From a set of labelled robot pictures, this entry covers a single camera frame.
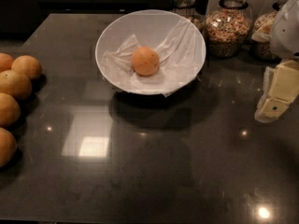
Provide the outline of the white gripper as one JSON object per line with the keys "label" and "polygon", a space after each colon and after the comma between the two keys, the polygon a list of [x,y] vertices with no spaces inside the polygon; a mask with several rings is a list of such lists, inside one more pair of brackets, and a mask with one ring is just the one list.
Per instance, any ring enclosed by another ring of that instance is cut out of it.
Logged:
{"label": "white gripper", "polygon": [[275,68],[267,66],[263,74],[263,95],[254,118],[261,123],[279,119],[299,95],[299,0],[288,0],[274,22],[254,26],[251,39],[270,41],[273,54],[283,60]]}

